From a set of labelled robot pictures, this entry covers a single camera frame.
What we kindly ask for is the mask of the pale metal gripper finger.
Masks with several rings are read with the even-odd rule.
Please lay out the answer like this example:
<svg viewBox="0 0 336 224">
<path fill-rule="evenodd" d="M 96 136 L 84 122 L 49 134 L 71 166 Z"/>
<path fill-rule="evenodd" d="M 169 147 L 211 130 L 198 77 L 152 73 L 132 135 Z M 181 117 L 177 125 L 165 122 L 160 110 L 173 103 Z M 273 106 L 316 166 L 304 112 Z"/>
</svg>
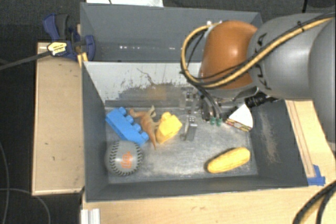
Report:
<svg viewBox="0 0 336 224">
<path fill-rule="evenodd" d="M 180 140 L 181 140 L 181 141 L 186 141 L 187 134 L 188 134 L 188 128 L 189 128 L 189 123 L 186 122 L 186 123 L 184 124 L 183 132 L 182 132 L 181 135 L 180 135 Z"/>
<path fill-rule="evenodd" d="M 188 119 L 187 140 L 193 141 L 197 130 L 196 118 L 190 116 Z"/>
</svg>

